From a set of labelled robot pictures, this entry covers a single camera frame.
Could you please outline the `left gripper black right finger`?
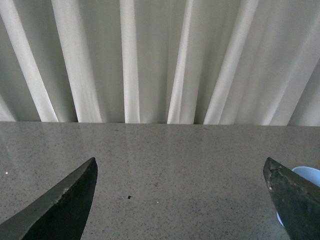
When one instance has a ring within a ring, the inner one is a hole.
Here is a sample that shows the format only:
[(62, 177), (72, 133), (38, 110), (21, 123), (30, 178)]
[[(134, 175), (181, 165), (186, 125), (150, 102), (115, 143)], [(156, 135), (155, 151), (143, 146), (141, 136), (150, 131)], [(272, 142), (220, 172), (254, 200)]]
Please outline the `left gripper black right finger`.
[(320, 238), (320, 187), (268, 157), (263, 176), (291, 240)]

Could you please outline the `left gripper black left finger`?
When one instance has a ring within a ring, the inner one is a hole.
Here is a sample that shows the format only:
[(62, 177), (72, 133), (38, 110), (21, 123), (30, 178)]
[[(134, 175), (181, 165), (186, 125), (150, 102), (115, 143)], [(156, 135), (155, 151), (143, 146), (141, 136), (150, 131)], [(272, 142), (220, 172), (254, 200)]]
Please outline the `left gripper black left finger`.
[(79, 240), (92, 206), (98, 165), (90, 158), (0, 225), (2, 240)]

